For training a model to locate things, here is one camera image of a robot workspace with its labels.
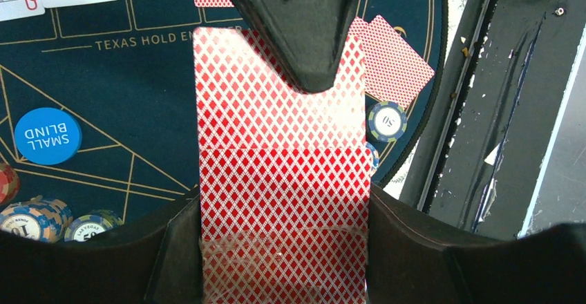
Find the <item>blue poker mat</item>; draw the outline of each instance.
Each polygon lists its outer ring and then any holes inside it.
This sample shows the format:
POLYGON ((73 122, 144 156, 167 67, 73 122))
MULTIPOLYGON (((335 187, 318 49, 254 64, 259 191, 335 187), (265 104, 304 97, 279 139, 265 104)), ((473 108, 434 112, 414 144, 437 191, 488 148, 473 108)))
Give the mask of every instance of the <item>blue poker mat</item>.
MULTIPOLYGON (((385 185, 423 129, 441 75, 444 0, 361 0, 358 16, 382 15, 437 71, 408 112, 396 143, 374 143, 375 184, 385 185)), ((246 28, 233 8, 193 0, 117 0, 47 10, 0 23, 0 157, 21 177, 15 201, 59 198, 74 217, 110 209, 132 222, 196 188, 198 145, 191 31, 246 28), (16 149, 28 111, 54 107, 81 126, 77 155, 42 166, 16 149)), ((367 96, 367 108, 376 102, 367 96)))

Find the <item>poker table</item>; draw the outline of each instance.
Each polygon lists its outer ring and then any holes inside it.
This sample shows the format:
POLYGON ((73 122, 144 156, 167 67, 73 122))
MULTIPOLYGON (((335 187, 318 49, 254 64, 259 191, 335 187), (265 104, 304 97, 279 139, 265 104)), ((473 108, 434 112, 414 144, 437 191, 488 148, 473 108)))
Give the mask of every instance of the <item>poker table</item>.
MULTIPOLYGON (((361 0, 356 9, 367 21, 382 15, 436 70, 407 110, 403 137, 374 143, 375 184, 392 178, 427 121, 443 64, 445 6, 361 0)), ((129 223, 196 189, 191 33, 198 26, 247 28, 235 9, 197 8, 193 0, 117 0, 0 23, 0 157, 21 178, 15 201, 54 197, 74 217, 110 209, 129 223), (15 145, 17 122, 40 107, 70 113, 82 129, 80 150, 55 166, 28 161, 15 145)), ((367 108, 375 102, 366 96, 367 108)))

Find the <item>gray surface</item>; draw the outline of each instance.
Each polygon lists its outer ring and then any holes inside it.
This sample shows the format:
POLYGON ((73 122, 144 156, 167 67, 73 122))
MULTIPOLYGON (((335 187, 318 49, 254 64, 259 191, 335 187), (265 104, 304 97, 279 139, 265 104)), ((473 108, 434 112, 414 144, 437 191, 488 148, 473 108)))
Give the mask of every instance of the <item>gray surface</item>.
POLYGON ((586 220, 586 59, 578 56, 580 66, 567 83, 522 235, 586 220))

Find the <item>poker chip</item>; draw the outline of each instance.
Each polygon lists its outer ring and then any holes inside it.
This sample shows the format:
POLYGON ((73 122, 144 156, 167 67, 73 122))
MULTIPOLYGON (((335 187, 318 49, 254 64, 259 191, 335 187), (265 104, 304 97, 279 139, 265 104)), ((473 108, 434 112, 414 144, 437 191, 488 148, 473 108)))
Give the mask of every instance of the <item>poker chip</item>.
POLYGON ((12 201, 20 190, 20 178, 9 165, 0 163, 0 205, 12 201))
POLYGON ((380 102, 368 110, 366 131, 378 142, 396 142, 407 130, 407 114, 394 102, 380 102))
POLYGON ((65 231, 65 241, 85 242, 104 231, 119 227, 122 219, 114 212, 98 209, 75 219, 65 231))
POLYGON ((71 222, 71 210, 61 200, 34 198, 8 205, 0 213, 0 229, 31 240, 55 243, 71 222))
POLYGON ((366 147, 370 150, 370 154, 372 156, 372 162, 370 164, 370 172, 369 172, 370 176, 372 177, 377 172, 377 170, 379 168, 380 157, 379 157, 379 152, 374 147, 374 145, 372 145, 369 142, 366 142, 366 147))
POLYGON ((37 108, 26 113, 15 127, 18 151, 35 164, 60 164, 73 157, 82 144, 82 130, 68 113, 37 108))

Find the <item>blue disc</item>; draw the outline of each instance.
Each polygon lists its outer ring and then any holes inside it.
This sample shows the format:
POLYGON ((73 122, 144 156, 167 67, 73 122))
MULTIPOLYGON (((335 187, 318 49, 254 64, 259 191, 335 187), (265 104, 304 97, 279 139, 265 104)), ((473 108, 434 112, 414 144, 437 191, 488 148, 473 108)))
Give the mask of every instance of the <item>blue disc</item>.
POLYGON ((75 119, 56 108, 26 113, 15 127, 17 149, 35 164, 60 164, 73 157, 82 144, 75 119))

